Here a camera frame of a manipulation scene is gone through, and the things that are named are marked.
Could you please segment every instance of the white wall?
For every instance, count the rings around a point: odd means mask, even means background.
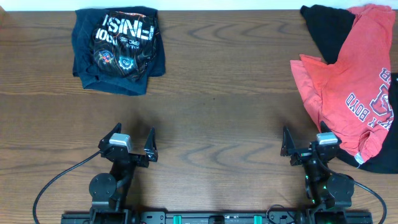
[[[300,9],[302,5],[324,6],[346,9],[367,3],[383,4],[398,9],[398,0],[0,0],[6,11],[71,11],[88,7],[147,6],[158,10],[263,10]]]

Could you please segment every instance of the black garment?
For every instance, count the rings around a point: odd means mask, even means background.
[[[394,115],[398,114],[398,73],[391,74],[388,99]],[[380,173],[398,174],[398,119],[394,118],[378,155],[359,165],[353,156],[339,149],[337,158],[359,169]]]
[[[335,63],[354,24],[355,15],[344,9],[314,5],[300,10],[308,31],[327,63]]]
[[[112,9],[80,9],[76,12],[76,24],[72,32],[72,47],[75,53],[73,76],[80,77],[84,89],[100,90],[129,96],[146,93],[148,77],[158,77],[165,73],[165,54],[160,34],[157,37],[156,56],[147,64],[145,74],[138,80],[112,77],[102,71],[94,61],[90,41],[97,23],[109,11],[139,13],[157,17],[157,10],[147,7],[123,7]]]

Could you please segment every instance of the wooden table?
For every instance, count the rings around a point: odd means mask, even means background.
[[[280,157],[282,127],[301,146],[317,129],[290,72],[299,54],[320,56],[298,11],[159,13],[167,73],[145,96],[83,90],[72,77],[74,12],[11,12],[0,29],[0,223],[32,223],[32,204],[55,175],[98,149],[117,122],[137,152],[157,128],[158,163],[136,172],[129,203],[176,210],[266,210],[310,204],[304,171]],[[392,71],[398,69],[394,28]],[[398,222],[398,175],[370,174],[333,159],[386,201]],[[88,184],[111,163],[96,157],[40,199],[41,223],[88,211]],[[355,188],[353,208],[381,205]]]

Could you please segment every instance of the black cable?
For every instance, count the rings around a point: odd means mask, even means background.
[[[279,204],[272,205],[271,207],[269,207],[269,208],[268,208],[268,210],[267,210],[267,212],[266,212],[266,218],[268,218],[268,219],[269,219],[269,215],[268,215],[268,213],[269,213],[269,210],[271,210],[272,208],[274,208],[274,207],[276,207],[276,206],[279,206],[279,207],[285,208],[285,207],[283,207],[282,205],[279,205]],[[289,212],[289,211],[286,211],[286,212],[287,212],[287,214],[288,214],[290,217],[292,217],[292,218],[293,218],[293,221],[295,221],[295,222],[296,222],[296,219],[294,218],[294,216],[293,216],[292,214],[290,214],[290,212]]]
[[[327,167],[323,164],[323,162],[321,161],[321,159],[319,158],[319,156],[318,156],[317,153],[315,153],[315,156],[316,156],[318,162],[320,163],[322,169],[324,169],[324,170],[326,170],[326,171],[328,171],[328,172],[330,172],[330,173],[332,173],[332,174],[334,174],[334,175],[338,175],[338,176],[340,176],[340,177],[347,178],[349,181],[352,181],[352,182],[353,182],[355,185],[357,185],[358,187],[361,187],[362,189],[366,190],[366,191],[369,192],[370,194],[373,194],[377,199],[379,199],[379,201],[381,202],[381,205],[383,206],[383,215],[382,215],[382,217],[381,217],[381,219],[380,219],[379,224],[383,224],[383,223],[384,223],[384,221],[386,220],[386,217],[387,217],[387,205],[386,205],[386,203],[384,202],[383,198],[380,197],[380,195],[378,195],[376,192],[374,192],[374,191],[373,191],[372,189],[370,189],[369,187],[367,187],[367,186],[365,186],[365,185],[363,185],[363,184],[361,184],[361,183],[359,183],[359,182],[357,182],[357,181],[355,181],[355,180],[349,178],[347,175],[339,174],[339,173],[337,173],[337,172],[335,172],[335,171],[333,171],[333,170],[327,168]]]
[[[44,191],[52,184],[54,183],[54,181],[56,181],[58,178],[62,177],[63,175],[65,175],[67,172],[80,167],[81,165],[85,164],[86,162],[90,161],[92,158],[96,157],[100,152],[96,152],[94,153],[92,156],[90,156],[89,158],[85,159],[84,161],[79,162],[78,164],[74,165],[73,167],[63,171],[62,173],[58,174],[56,177],[54,177],[52,180],[50,180],[50,182],[48,184],[46,184],[43,189],[40,191],[40,193],[37,195],[35,202],[33,203],[33,209],[32,209],[32,213],[33,213],[33,219],[35,220],[36,224],[40,224],[39,220],[37,219],[37,214],[36,214],[36,208],[37,208],[37,203],[39,202],[40,197],[42,196],[42,194],[44,193]]]

